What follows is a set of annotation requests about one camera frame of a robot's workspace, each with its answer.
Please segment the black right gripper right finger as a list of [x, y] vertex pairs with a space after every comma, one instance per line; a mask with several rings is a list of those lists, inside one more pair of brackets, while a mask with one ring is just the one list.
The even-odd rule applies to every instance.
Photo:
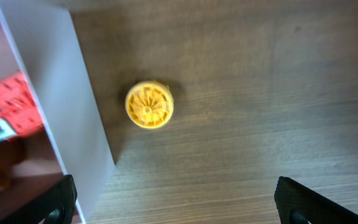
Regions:
[[358, 214], [289, 177], [278, 178], [274, 201], [284, 224], [358, 223]]

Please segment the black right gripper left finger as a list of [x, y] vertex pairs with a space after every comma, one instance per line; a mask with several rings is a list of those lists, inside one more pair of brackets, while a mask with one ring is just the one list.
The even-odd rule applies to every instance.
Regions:
[[0, 224], [71, 224], [77, 200], [73, 176], [64, 175], [46, 192], [0, 221]]

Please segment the white box pink inside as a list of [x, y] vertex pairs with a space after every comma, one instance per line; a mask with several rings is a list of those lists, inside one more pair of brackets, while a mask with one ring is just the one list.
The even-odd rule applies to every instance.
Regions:
[[74, 223], [88, 223], [114, 170], [106, 133], [71, 15], [45, 3], [0, 0], [0, 81], [22, 71], [44, 125], [28, 137], [30, 158], [2, 195], [5, 210], [70, 174], [78, 193]]

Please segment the yellow round fan toy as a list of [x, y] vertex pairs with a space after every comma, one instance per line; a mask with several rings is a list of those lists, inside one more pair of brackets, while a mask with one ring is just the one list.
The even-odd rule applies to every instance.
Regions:
[[125, 109], [128, 117], [138, 127], [158, 129], [171, 120], [174, 100], [168, 85], [147, 80], [129, 89], [125, 98]]

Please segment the red toy fire truck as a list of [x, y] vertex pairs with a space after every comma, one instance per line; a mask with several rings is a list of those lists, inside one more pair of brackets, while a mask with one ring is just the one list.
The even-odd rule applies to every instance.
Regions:
[[23, 72], [0, 80], [0, 142], [31, 136], [44, 123]]

